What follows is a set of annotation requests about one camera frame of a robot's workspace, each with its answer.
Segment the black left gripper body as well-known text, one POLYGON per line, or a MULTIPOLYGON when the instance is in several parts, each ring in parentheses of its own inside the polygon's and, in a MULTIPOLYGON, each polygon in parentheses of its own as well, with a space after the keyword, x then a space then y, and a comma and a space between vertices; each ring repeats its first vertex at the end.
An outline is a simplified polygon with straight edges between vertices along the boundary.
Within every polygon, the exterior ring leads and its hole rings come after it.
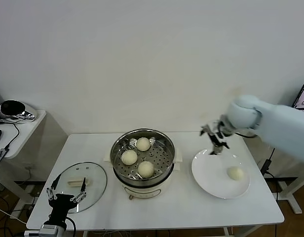
POLYGON ((48 221, 51 224, 64 223, 69 210, 77 206, 74 198, 75 196, 66 194, 56 194, 55 197, 50 198, 48 203, 52 207, 52 211, 48 221))

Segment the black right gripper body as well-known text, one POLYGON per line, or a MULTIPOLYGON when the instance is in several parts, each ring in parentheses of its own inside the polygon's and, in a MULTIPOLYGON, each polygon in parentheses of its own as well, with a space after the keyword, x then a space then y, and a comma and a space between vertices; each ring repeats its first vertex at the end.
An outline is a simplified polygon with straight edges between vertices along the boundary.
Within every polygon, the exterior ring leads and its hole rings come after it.
POLYGON ((226 147, 227 143, 225 137, 219 130, 209 130, 208 136, 212 142, 212 144, 216 147, 226 147))

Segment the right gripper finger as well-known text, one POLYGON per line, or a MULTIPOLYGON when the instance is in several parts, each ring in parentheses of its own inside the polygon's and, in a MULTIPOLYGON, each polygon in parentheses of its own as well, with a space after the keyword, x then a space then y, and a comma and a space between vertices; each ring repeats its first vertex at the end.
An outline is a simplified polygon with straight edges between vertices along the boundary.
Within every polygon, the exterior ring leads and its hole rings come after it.
POLYGON ((213 150, 212 152, 210 153, 210 155, 219 155, 223 152, 223 148, 227 148, 229 149, 229 146, 227 143, 222 143, 222 144, 213 144, 213 150))
POLYGON ((213 126, 209 125, 209 124, 206 124, 204 126, 201 126, 201 130, 199 132, 199 136, 202 136, 204 134, 207 134, 209 136, 213 136, 215 135, 215 131, 214 131, 214 128, 213 126))

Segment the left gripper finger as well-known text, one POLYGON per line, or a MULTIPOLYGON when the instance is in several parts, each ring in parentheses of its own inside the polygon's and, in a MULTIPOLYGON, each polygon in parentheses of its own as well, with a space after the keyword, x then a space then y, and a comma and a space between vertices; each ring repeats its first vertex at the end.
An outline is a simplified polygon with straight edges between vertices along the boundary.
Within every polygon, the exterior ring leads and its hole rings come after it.
POLYGON ((56 187, 57 187, 57 185, 58 185, 58 182, 59 182, 60 178, 61 178, 61 174, 59 174, 59 175, 56 177, 56 179, 52 182, 51 187, 46 188, 46 192, 47 192, 47 195, 48 195, 48 199, 49 199, 49 200, 55 199, 55 194, 54 194, 54 192, 55 192, 55 190, 56 190, 56 187))
POLYGON ((71 198, 70 201, 72 201, 72 202, 82 201, 87 196, 87 192, 85 190, 86 190, 86 178, 84 177, 83 183, 82 183, 82 186, 80 189, 80 193, 77 196, 71 198))

